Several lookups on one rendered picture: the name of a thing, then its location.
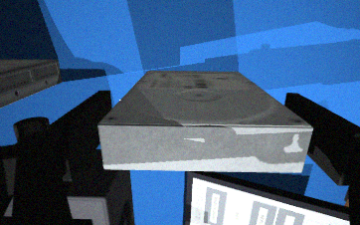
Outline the dark grey drive dock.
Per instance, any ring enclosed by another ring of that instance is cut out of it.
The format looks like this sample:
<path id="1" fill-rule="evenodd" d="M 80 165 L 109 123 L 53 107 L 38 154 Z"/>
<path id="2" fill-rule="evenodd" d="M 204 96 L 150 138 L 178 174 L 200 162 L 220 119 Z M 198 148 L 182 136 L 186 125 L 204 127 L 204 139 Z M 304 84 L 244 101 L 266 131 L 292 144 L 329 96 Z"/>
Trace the dark grey drive dock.
<path id="1" fill-rule="evenodd" d="M 64 181 L 74 225 L 135 225 L 130 170 L 103 169 L 96 149 L 73 181 Z"/>

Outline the blue flat mat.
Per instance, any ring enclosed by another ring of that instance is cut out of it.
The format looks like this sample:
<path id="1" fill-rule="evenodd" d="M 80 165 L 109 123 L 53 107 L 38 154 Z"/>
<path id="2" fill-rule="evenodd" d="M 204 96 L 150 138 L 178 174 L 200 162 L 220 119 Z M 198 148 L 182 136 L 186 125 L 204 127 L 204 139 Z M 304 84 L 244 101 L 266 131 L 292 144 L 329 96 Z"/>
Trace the blue flat mat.
<path id="1" fill-rule="evenodd" d="M 360 0 L 0 0 L 0 60 L 58 60 L 62 76 L 0 109 L 0 146 L 98 91 L 114 107 L 147 71 L 240 72 L 360 126 Z M 213 172 L 341 205 L 349 187 L 308 155 L 297 173 Z M 130 170 L 135 225 L 185 225 L 187 173 Z"/>

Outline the grey hard drive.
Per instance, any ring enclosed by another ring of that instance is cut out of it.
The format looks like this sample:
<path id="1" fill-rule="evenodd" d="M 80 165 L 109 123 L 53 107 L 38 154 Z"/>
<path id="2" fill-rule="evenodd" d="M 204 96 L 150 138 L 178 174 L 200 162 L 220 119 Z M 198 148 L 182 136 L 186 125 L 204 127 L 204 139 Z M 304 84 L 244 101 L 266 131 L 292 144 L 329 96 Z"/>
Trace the grey hard drive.
<path id="1" fill-rule="evenodd" d="M 58 60 L 0 60 L 0 109 L 60 83 Z"/>
<path id="2" fill-rule="evenodd" d="M 240 72 L 147 71 L 97 124 L 104 169 L 302 172 L 313 126 Z"/>

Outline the status display screen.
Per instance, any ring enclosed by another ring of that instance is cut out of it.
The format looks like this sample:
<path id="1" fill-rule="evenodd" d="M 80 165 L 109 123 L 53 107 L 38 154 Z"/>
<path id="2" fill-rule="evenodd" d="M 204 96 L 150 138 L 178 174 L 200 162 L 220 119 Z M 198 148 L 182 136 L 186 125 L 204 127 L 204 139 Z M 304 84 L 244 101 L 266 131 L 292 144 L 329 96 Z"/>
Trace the status display screen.
<path id="1" fill-rule="evenodd" d="M 349 225 L 349 207 L 213 171 L 188 171 L 185 225 Z"/>

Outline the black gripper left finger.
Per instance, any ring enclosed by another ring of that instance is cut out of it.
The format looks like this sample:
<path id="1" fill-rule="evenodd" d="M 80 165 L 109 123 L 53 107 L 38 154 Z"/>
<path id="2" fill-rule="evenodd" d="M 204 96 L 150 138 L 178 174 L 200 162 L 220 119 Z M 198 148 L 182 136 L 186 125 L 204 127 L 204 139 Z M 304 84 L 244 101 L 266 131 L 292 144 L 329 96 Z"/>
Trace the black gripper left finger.
<path id="1" fill-rule="evenodd" d="M 111 109 L 110 91 L 98 91 L 51 124 L 13 124 L 17 143 L 0 146 L 0 222 L 13 198 L 11 225 L 74 225 L 64 181 L 100 145 L 97 124 Z"/>

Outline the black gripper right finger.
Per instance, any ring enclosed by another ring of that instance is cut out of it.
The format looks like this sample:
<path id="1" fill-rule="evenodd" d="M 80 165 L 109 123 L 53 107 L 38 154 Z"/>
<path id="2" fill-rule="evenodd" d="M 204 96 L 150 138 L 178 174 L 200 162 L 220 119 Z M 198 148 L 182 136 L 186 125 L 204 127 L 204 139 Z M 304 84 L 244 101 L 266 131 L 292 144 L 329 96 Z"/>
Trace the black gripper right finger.
<path id="1" fill-rule="evenodd" d="M 338 186 L 349 186 L 349 225 L 360 225 L 360 126 L 298 93 L 286 93 L 284 105 L 313 126 L 307 155 Z"/>

